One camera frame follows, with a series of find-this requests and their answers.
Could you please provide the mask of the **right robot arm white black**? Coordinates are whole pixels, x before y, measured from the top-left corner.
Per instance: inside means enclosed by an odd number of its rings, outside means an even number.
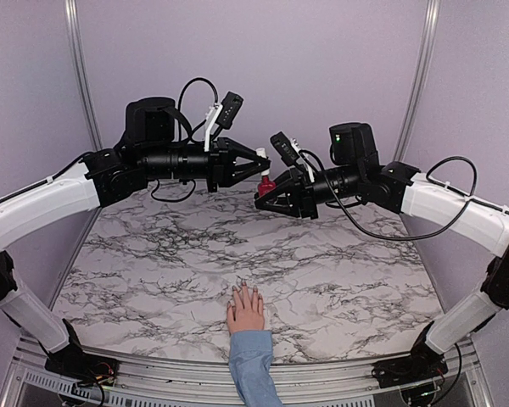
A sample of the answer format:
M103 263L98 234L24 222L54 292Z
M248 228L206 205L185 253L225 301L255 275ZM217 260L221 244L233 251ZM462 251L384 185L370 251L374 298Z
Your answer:
M491 252L487 276L450 311L423 329L403 372L420 380L443 354L471 332L482 328L502 309L509 309L509 208L435 180L431 172L399 161L381 165L372 128L351 122L330 128L332 168L300 165L307 152L279 132L271 137L289 168L275 181L263 171L255 206L282 215L315 219L319 204L356 197L358 204L376 204L396 214L433 222L441 231L452 230Z

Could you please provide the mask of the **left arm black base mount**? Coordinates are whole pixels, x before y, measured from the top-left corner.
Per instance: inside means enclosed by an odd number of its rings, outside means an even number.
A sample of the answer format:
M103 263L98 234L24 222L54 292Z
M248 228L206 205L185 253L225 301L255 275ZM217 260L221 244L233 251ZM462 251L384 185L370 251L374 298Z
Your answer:
M47 356L45 369L62 376L78 379L80 387L89 385L113 385L118 368L118 360L96 354L86 353L73 326L63 319L68 332L68 344L57 352L42 350Z

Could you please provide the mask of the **blue shirt sleeve forearm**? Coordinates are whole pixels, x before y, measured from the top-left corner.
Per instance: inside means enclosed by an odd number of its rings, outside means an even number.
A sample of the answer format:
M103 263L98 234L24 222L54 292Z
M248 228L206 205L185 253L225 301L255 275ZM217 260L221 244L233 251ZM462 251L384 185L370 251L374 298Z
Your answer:
M270 374L272 360L270 331L231 335L228 366L238 396L246 406L283 406Z

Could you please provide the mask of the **red nail polish bottle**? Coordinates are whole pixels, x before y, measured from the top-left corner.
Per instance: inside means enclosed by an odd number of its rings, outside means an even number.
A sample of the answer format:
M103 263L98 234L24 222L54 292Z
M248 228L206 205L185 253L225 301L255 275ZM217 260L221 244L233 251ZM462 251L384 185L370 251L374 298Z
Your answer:
M267 193L273 191L276 188L277 184L270 179L269 176L262 176L261 181L258 184L257 192L258 196L261 198Z

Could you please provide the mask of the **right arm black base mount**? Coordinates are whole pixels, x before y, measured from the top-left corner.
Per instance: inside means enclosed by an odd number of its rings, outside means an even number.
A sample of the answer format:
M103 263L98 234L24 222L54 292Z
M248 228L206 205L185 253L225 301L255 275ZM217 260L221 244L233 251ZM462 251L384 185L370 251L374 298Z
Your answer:
M372 365L372 377L380 388L409 384L443 376L449 370L444 355L433 351L427 344L427 335L433 322L419 334L407 356L379 360Z

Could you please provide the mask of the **white nail polish brush cap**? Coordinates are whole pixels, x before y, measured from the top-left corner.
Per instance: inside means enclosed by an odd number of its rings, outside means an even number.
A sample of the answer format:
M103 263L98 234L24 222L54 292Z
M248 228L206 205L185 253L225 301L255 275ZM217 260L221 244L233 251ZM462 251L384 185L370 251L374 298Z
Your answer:
M260 175L262 177L270 175L271 161L268 159L265 148L257 148L256 155L260 165Z

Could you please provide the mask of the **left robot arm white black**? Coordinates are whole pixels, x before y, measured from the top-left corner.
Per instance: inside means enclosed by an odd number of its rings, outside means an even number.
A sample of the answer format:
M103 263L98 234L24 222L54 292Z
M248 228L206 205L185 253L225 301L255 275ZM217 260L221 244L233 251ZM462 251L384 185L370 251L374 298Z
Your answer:
M71 325L59 319L14 276L8 246L44 226L102 209L147 188L151 181L204 180L209 191L232 187L270 167L269 159L228 137L243 100L229 92L204 121L204 140L177 141L175 128L193 128L172 98L144 98L126 106L126 128L113 148L87 152L58 173L0 198L0 310L28 331L51 360L82 377L90 359Z

